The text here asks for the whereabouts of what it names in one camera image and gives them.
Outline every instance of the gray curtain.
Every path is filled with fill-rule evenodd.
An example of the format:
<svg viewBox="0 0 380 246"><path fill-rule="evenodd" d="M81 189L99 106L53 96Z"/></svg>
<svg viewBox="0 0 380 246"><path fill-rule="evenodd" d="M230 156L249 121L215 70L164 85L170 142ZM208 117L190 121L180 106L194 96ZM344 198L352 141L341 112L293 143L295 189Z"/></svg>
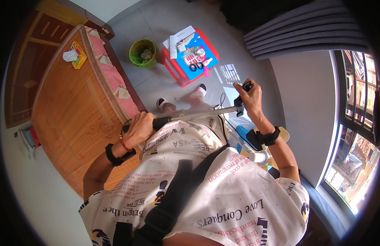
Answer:
<svg viewBox="0 0 380 246"><path fill-rule="evenodd" d="M339 0L324 0L293 9L244 38L257 60L314 50L369 53L364 34Z"/></svg>

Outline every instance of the small bottle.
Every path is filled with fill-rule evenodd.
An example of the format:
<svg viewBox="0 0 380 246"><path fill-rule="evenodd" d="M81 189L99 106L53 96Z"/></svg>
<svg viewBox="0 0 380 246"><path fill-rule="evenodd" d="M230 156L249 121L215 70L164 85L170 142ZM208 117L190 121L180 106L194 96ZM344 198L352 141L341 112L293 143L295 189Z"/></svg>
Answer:
<svg viewBox="0 0 380 246"><path fill-rule="evenodd" d="M205 60L204 62L202 62L202 65L204 65L204 66L208 66L208 64L209 64L212 60L213 60L213 58L211 57L211 58Z"/></svg>

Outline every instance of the scissors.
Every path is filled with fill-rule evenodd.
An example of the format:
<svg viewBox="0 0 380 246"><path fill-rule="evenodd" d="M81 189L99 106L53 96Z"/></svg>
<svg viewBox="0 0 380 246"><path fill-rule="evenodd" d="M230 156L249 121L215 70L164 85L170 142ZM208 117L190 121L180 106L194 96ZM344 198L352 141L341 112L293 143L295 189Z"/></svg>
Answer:
<svg viewBox="0 0 380 246"><path fill-rule="evenodd" d="M203 69L204 68L204 65L202 65L201 62L197 62L196 64L190 64L190 70L195 72L197 71L197 68L198 69Z"/></svg>

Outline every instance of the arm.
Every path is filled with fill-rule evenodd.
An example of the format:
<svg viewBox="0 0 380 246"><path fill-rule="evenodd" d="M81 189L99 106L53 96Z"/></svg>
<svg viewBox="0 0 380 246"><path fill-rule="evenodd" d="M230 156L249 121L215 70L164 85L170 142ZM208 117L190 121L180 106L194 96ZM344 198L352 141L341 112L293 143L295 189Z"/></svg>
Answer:
<svg viewBox="0 0 380 246"><path fill-rule="evenodd" d="M156 116L152 113L146 112L133 117L128 132L123 134L123 142L127 148L134 148L139 143L148 140L155 133L155 130L153 130L153 119L155 118ZM120 140L112 146L112 153L115 157L122 157L127 153ZM105 152L94 160L83 177L84 201L87 201L93 193L104 190L104 184L113 168Z"/></svg>
<svg viewBox="0 0 380 246"><path fill-rule="evenodd" d="M247 110L247 115L250 117L252 122L257 126L258 130L262 135L268 133L273 133L275 127L268 121L268 119L262 113L261 108L261 87L256 84L252 79L247 79L244 83L250 81L253 84L252 89L246 92L237 83L234 83L234 87L239 92L242 101ZM287 143L279 136L275 140L275 144L268 146L271 151L276 165L280 171L280 177L290 178L292 180L300 182L300 176L298 174L298 166L295 160L294 154L292 153L290 147Z"/></svg>

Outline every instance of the person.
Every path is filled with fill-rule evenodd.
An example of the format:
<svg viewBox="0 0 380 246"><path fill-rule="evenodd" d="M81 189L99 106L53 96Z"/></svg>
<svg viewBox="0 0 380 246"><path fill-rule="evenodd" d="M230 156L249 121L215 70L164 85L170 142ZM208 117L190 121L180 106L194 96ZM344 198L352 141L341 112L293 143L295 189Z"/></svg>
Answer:
<svg viewBox="0 0 380 246"><path fill-rule="evenodd" d="M248 81L253 84L249 92L237 83L234 87L260 133L273 133L275 127L262 112L261 87L252 79ZM157 104L163 110L160 116L210 110L212 107L203 101L206 92L206 86L200 85L191 93L187 111L176 111L173 104L159 99ZM235 148L228 147L225 121L220 116L173 121L158 131L153 130L155 118L145 112L136 115L123 134L123 143L118 141L112 146L113 155L121 157L126 149L145 142L141 164L114 189L104 190L114 168L106 153L92 163L84 176L85 202L79 213L94 245L125 245L123 242L141 234L142 228L153 227L152 215L147 223L145 218L163 208L165 212L160 212L160 219L154 223L166 223L162 218L170 219L174 211L178 211L178 218L167 222L172 224L168 231L148 229L154 231L147 237L162 233L162 241L148 239L139 245L296 245L301 240L307 227L309 195L300 184L294 155L280 136L269 146L280 171L280 177L274 179ZM185 174L181 170L183 160L191 161ZM211 162L210 166L199 185L194 190L182 187L184 180L196 176L193 173L201 168L197 166L207 162ZM179 201L184 201L181 209Z"/></svg>

